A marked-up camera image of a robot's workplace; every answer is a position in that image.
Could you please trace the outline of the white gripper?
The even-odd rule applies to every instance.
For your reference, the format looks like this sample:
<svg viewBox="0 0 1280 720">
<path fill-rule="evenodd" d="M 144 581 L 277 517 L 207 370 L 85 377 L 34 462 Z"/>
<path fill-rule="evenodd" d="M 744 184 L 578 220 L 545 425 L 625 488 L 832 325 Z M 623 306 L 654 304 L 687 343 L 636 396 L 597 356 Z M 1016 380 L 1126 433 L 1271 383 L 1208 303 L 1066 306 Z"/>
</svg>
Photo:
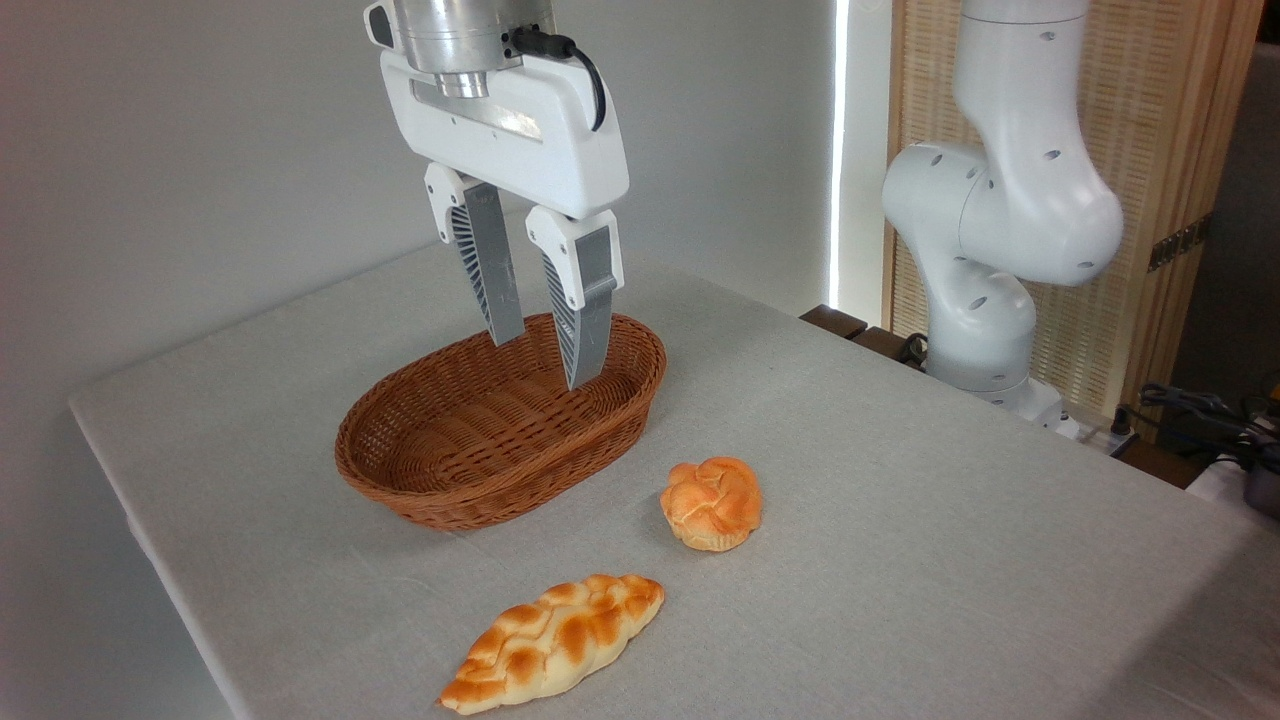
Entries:
<svg viewBox="0 0 1280 720">
<path fill-rule="evenodd" d="M 454 99 L 392 50 L 380 63 L 399 132 L 433 161 L 424 177 L 431 211 L 442 241 L 460 254 L 493 343 L 525 332 L 500 188 L 543 205 L 526 229 L 541 250 L 567 388 L 598 377 L 612 295 L 625 284 L 617 219 L 605 209 L 627 193 L 630 178 L 616 114 L 591 128 L 588 70 L 531 56 L 490 73 L 486 97 Z"/>
</svg>

